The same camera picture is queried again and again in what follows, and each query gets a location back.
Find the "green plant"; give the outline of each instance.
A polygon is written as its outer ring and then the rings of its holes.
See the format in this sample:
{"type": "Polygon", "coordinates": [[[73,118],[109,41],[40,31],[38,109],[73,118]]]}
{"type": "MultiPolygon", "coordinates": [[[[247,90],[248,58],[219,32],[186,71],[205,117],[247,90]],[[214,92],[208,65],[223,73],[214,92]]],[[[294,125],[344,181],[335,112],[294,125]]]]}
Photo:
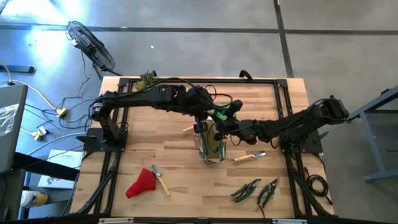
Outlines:
{"type": "Polygon", "coordinates": [[[144,74],[139,75],[141,80],[137,82],[136,90],[140,91],[156,82],[157,77],[155,76],[155,71],[146,71],[144,74]]]}

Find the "trowel wooden handle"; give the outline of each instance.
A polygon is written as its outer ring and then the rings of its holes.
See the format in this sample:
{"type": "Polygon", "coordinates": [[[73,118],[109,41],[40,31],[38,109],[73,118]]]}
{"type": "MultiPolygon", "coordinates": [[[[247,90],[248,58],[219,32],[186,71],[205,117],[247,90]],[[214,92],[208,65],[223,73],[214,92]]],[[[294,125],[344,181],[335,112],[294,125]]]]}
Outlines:
{"type": "Polygon", "coordinates": [[[234,159],[234,162],[241,162],[253,158],[253,155],[242,156],[234,159]]]}
{"type": "Polygon", "coordinates": [[[187,133],[189,131],[193,130],[193,126],[190,126],[189,128],[185,128],[184,130],[182,130],[183,133],[187,133]]]}
{"type": "Polygon", "coordinates": [[[167,196],[170,196],[171,193],[170,193],[169,189],[167,188],[166,184],[164,183],[163,179],[161,177],[159,177],[158,180],[159,180],[160,184],[162,184],[164,192],[166,192],[167,196]]]}

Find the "white paper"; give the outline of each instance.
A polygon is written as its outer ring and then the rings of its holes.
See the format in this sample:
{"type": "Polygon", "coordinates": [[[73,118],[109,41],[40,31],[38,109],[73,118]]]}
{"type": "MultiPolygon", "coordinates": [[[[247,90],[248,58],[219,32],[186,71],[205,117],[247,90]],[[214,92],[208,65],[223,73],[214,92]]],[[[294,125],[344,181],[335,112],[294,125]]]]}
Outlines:
{"type": "MultiPolygon", "coordinates": [[[[50,151],[49,157],[55,156],[62,152],[65,152],[65,151],[52,149],[50,151]]],[[[63,153],[59,156],[55,156],[54,158],[48,159],[47,161],[74,168],[74,167],[78,167],[81,165],[82,157],[83,157],[82,152],[70,151],[70,152],[63,153]]],[[[56,179],[54,177],[42,175],[42,177],[40,178],[38,187],[49,187],[49,188],[57,188],[57,189],[72,189],[74,184],[75,184],[74,181],[56,179]]]]}

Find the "electric fan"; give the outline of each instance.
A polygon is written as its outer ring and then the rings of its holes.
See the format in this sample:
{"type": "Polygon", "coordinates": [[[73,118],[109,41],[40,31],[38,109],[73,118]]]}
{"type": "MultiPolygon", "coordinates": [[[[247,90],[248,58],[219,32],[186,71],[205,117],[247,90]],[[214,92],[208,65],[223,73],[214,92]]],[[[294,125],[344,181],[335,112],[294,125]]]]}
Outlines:
{"type": "Polygon", "coordinates": [[[115,62],[106,50],[104,43],[99,41],[82,23],[71,21],[68,23],[67,29],[74,46],[93,62],[93,66],[98,66],[104,72],[122,76],[113,71],[115,62]]]}

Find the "white cable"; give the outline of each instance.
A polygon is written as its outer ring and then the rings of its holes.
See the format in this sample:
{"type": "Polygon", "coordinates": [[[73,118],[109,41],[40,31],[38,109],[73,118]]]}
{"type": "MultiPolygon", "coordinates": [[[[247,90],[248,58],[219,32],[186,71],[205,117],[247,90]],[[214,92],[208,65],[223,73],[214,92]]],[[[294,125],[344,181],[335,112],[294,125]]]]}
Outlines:
{"type": "Polygon", "coordinates": [[[10,79],[9,82],[12,82],[10,70],[8,70],[7,65],[2,60],[0,60],[0,62],[2,63],[2,65],[4,66],[4,68],[6,69],[6,71],[8,73],[8,77],[10,79]]]}
{"type": "Polygon", "coordinates": [[[52,142],[54,142],[54,141],[56,141],[56,140],[63,139],[63,138],[69,137],[69,136],[79,135],[79,134],[87,134],[87,133],[73,133],[73,134],[67,134],[67,135],[58,137],[58,138],[56,138],[56,139],[53,139],[53,140],[51,140],[51,141],[45,143],[44,145],[42,145],[42,146],[40,146],[40,147],[38,147],[37,149],[33,150],[32,152],[28,153],[27,155],[29,156],[29,155],[31,155],[31,154],[37,152],[38,150],[42,149],[42,148],[45,147],[46,145],[48,145],[48,144],[50,144],[50,143],[52,143],[52,142]]]}
{"type": "Polygon", "coordinates": [[[39,90],[36,90],[35,88],[31,87],[30,85],[28,85],[28,84],[26,84],[26,83],[24,83],[24,82],[18,81],[18,80],[13,80],[13,82],[18,82],[18,83],[27,85],[29,88],[31,88],[31,89],[34,90],[36,93],[38,93],[38,94],[47,102],[47,104],[48,104],[51,108],[53,108],[53,109],[55,110],[55,107],[48,101],[48,99],[46,99],[46,98],[44,97],[44,95],[43,95],[39,90]]]}
{"type": "Polygon", "coordinates": [[[29,132],[29,131],[26,131],[25,129],[23,129],[23,128],[20,128],[21,129],[21,131],[23,131],[23,132],[25,132],[25,133],[27,133],[27,134],[31,134],[31,135],[33,135],[33,133],[32,132],[29,132]]]}

